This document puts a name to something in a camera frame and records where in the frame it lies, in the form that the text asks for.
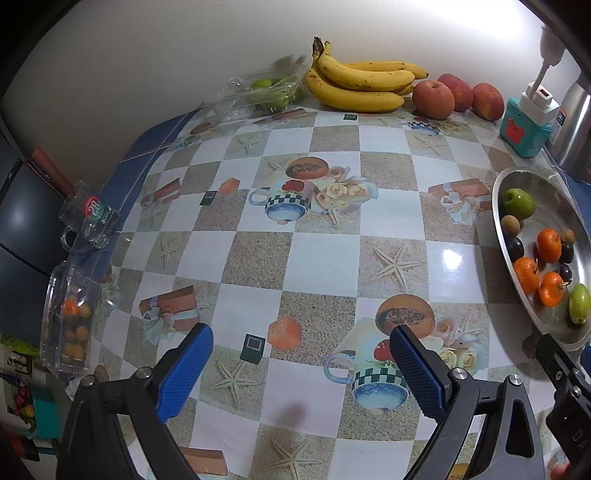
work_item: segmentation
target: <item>stainless steel plate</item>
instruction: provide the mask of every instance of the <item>stainless steel plate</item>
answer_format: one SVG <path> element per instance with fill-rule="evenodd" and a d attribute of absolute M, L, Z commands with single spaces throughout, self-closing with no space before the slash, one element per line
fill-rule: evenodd
<path fill-rule="evenodd" d="M 531 170 L 526 168 L 506 168 L 496 178 L 492 189 L 492 212 L 495 219 L 496 235 L 501 244 L 503 257 L 517 293 L 527 313 L 541 333 L 552 334 L 567 351 L 577 350 L 584 345 L 589 337 L 591 322 L 584 325 L 575 325 L 567 320 L 569 315 L 568 294 L 564 295 L 559 305 L 550 309 L 542 305 L 536 292 L 525 295 L 517 280 L 505 246 L 503 232 L 501 231 L 501 218 L 504 215 L 501 196 L 511 188 L 525 190 L 533 197 L 536 204 L 535 213 L 523 221 L 523 228 L 518 235 L 523 243 L 526 257 L 534 258 L 535 239 L 540 230 L 549 227 L 559 233 L 567 228 L 574 231 L 577 241 L 574 244 L 574 260 L 570 264 L 573 271 L 573 282 L 568 287 L 569 291 L 577 283 L 583 283 L 587 287 L 590 286 L 591 243 L 589 242 L 587 230 L 585 230 L 574 206 L 562 192 Z M 540 271 L 540 278 L 547 272 L 558 271 L 559 265 L 558 263 L 540 264 L 540 267 L 542 266 L 543 270 Z"/>

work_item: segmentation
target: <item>starfish print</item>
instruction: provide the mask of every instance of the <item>starfish print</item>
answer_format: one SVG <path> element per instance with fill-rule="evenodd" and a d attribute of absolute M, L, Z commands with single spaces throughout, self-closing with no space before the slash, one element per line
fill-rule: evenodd
<path fill-rule="evenodd" d="M 465 317 L 463 318 L 461 324 L 458 326 L 457 330 L 456 330 L 456 338 L 460 335 L 462 335 L 463 333 L 470 333 L 472 335 L 478 335 L 480 333 L 486 332 L 485 328 L 474 328 L 471 330 L 467 330 L 468 327 L 468 323 L 470 322 L 471 318 L 472 318 L 472 309 L 468 309 L 468 312 L 466 313 Z"/>
<path fill-rule="evenodd" d="M 195 300 L 197 300 L 197 305 L 199 305 L 199 310 L 210 309 L 211 307 L 213 307 L 213 304 L 203 303 L 203 302 L 199 301 L 199 296 L 201 295 L 202 291 L 203 291 L 203 285 L 199 285 L 197 287 L 197 291 L 195 292 Z"/>
<path fill-rule="evenodd" d="M 289 452 L 285 447 L 281 446 L 275 439 L 271 439 L 271 444 L 279 455 L 281 455 L 281 460 L 277 460 L 276 462 L 269 463 L 265 465 L 265 468 L 279 468 L 282 466 L 289 467 L 291 471 L 291 475 L 295 480 L 302 480 L 302 465 L 318 465 L 323 463 L 322 460 L 318 460 L 316 458 L 302 458 L 303 454 L 302 451 L 308 446 L 310 443 L 309 440 L 305 440 L 300 443 L 299 446 L 293 452 Z"/>
<path fill-rule="evenodd" d="M 391 258 L 391 257 L 387 256 L 386 254 L 384 254 L 382 251 L 380 251 L 378 248 L 374 247 L 374 254 L 384 263 L 385 266 L 377 274 L 375 274 L 373 277 L 371 277 L 370 280 L 377 280 L 378 278 L 388 277 L 388 276 L 394 274 L 396 276 L 396 278 L 398 279 L 398 281 L 404 287 L 404 290 L 406 292 L 408 292 L 408 284 L 406 281 L 406 277 L 404 275 L 404 271 L 409 268 L 418 267 L 419 265 L 422 265 L 423 263 L 422 262 L 401 262 L 400 257 L 402 256 L 402 253 L 404 252 L 405 248 L 406 248 L 406 244 L 403 244 L 400 247 L 400 249 L 398 250 L 398 252 L 396 253 L 396 257 Z"/>
<path fill-rule="evenodd" d="M 280 120 L 277 120 L 277 124 L 278 125 L 289 125 L 290 122 L 293 122 L 293 120 L 298 120 L 300 118 L 305 118 L 309 115 L 308 112 L 306 113 L 302 113 L 301 115 L 294 115 L 294 116 L 289 116 L 287 118 L 282 118 Z"/>
<path fill-rule="evenodd" d="M 272 171 L 285 170 L 287 168 L 287 165 L 289 163 L 291 163 L 292 161 L 293 161 L 293 158 L 288 158 L 287 160 L 280 161 L 280 162 L 274 162 L 274 161 L 269 160 L 267 162 L 267 165 L 269 165 L 269 168 Z"/>
<path fill-rule="evenodd" d="M 339 228 L 339 211 L 336 209 L 328 209 L 325 212 L 313 212 L 309 210 L 308 215 L 304 218 L 305 220 L 312 220 L 314 218 L 322 218 L 330 223 L 333 227 Z"/>
<path fill-rule="evenodd" d="M 495 184 L 495 176 L 493 174 L 489 174 L 488 172 L 484 175 L 484 179 L 482 179 L 482 183 L 484 184 L 484 186 L 489 190 L 489 192 L 492 192 L 492 188 Z"/>
<path fill-rule="evenodd" d="M 142 218 L 145 220 L 150 220 L 150 228 L 154 228 L 154 224 L 156 223 L 156 217 L 162 213 L 160 211 L 160 207 L 148 207 L 147 209 L 142 209 Z"/>
<path fill-rule="evenodd" d="M 375 115 L 374 113 L 366 113 L 365 115 L 363 115 L 364 118 L 371 118 L 371 119 L 376 119 L 378 122 L 381 122 L 384 124 L 384 126 L 389 127 L 390 125 L 388 124 L 388 121 L 386 118 L 384 118 L 383 115 Z"/>
<path fill-rule="evenodd" d="M 435 144 L 435 139 L 437 138 L 435 135 L 428 135 L 427 138 L 421 138 L 418 135 L 414 135 L 414 138 L 417 140 L 417 142 L 419 142 L 421 145 L 419 148 L 429 148 L 431 149 L 431 151 L 433 153 L 435 153 L 435 155 L 437 155 L 438 157 L 441 157 L 441 154 L 439 153 L 439 150 L 437 149 L 437 147 L 441 147 L 441 145 L 436 145 Z"/>
<path fill-rule="evenodd" d="M 241 147 L 242 147 L 242 148 L 244 148 L 244 151 L 245 151 L 247 154 L 249 154 L 249 153 L 251 152 L 251 147 L 252 147 L 253 145 L 256 145 L 257 143 L 260 143 L 260 142 L 261 142 L 260 140 L 256 140 L 256 141 L 254 141 L 255 137 L 257 137 L 257 136 L 258 136 L 258 135 L 253 135 L 253 136 L 252 136 L 252 137 L 250 137 L 250 138 L 240 138 L 240 137 L 237 137 L 237 138 L 236 138 L 236 141 L 237 141 L 238 143 L 240 143 Z"/>
<path fill-rule="evenodd" d="M 166 266 L 168 265 L 168 258 L 173 254 L 178 252 L 178 246 L 176 245 L 176 238 L 173 238 L 170 241 L 165 241 L 162 239 L 160 241 L 160 255 L 158 258 L 162 257 L 163 269 L 166 270 Z"/>
<path fill-rule="evenodd" d="M 220 369 L 220 371 L 222 372 L 222 375 L 224 378 L 223 378 L 223 380 L 217 382 L 216 384 L 213 384 L 211 386 L 211 389 L 216 390 L 218 388 L 229 388 L 230 393 L 232 394 L 232 399 L 236 403 L 236 406 L 238 407 L 238 409 L 240 409 L 240 398 L 238 397 L 238 387 L 258 385 L 258 382 L 255 382 L 254 380 L 247 380 L 246 378 L 240 378 L 238 376 L 238 374 L 244 368 L 244 365 L 246 365 L 246 362 L 243 360 L 240 360 L 240 363 L 231 372 L 230 372 L 230 370 L 228 370 L 226 368 L 226 365 L 224 365 L 219 358 L 216 358 L 216 365 Z"/>
<path fill-rule="evenodd" d="M 440 130 L 444 133 L 463 133 L 466 130 L 470 131 L 468 124 L 462 124 L 453 120 L 445 120 L 443 122 L 437 122 Z"/>

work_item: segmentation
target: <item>label sticker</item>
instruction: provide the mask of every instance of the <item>label sticker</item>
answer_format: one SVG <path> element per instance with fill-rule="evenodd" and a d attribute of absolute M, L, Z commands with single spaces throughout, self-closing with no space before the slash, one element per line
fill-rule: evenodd
<path fill-rule="evenodd" d="M 88 197 L 84 202 L 84 216 L 89 220 L 100 220 L 105 213 L 105 208 L 98 197 Z"/>
<path fill-rule="evenodd" d="M 205 192 L 205 195 L 203 196 L 203 199 L 201 200 L 201 203 L 199 203 L 199 205 L 202 205 L 202 206 L 211 205 L 213 202 L 213 199 L 216 197 L 216 193 L 217 193 L 217 190 L 210 190 L 209 192 Z"/>
<path fill-rule="evenodd" d="M 552 125 L 552 133 L 550 134 L 550 137 L 548 139 L 551 145 L 554 145 L 556 138 L 562 130 L 565 120 L 566 111 L 561 108 L 560 110 L 558 110 L 558 115 L 556 115 L 556 119 L 554 120 L 554 124 Z"/>

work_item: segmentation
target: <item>teal box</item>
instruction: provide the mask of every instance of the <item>teal box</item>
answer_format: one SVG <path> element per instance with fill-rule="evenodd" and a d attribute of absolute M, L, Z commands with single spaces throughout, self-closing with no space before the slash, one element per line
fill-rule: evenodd
<path fill-rule="evenodd" d="M 535 157 L 552 133 L 552 124 L 536 125 L 519 110 L 517 103 L 517 98 L 510 98 L 507 102 L 499 133 L 520 157 Z"/>

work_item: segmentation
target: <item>banana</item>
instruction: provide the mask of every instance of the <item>banana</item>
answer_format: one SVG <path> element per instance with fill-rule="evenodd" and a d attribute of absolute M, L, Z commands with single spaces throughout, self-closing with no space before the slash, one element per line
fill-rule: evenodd
<path fill-rule="evenodd" d="M 345 63 L 352 69 L 365 70 L 367 72 L 395 72 L 396 70 L 408 70 L 414 73 L 417 80 L 425 79 L 429 76 L 427 71 L 406 61 L 378 60 L 378 61 L 356 61 L 355 63 Z"/>
<path fill-rule="evenodd" d="M 408 95 L 409 93 L 412 93 L 414 90 L 414 85 L 407 85 L 404 88 L 401 88 L 399 90 L 394 90 L 394 93 L 396 93 L 397 95 Z"/>
<path fill-rule="evenodd" d="M 330 42 L 325 42 L 324 51 L 318 58 L 320 72 L 343 88 L 358 92 L 391 92 L 405 88 L 414 80 L 408 70 L 396 72 L 368 72 L 352 69 L 330 56 Z"/>
<path fill-rule="evenodd" d="M 385 112 L 403 106 L 404 98 L 392 92 L 353 92 L 331 85 L 318 67 L 321 52 L 322 42 L 315 37 L 312 55 L 314 62 L 304 75 L 308 90 L 321 102 L 351 112 Z"/>

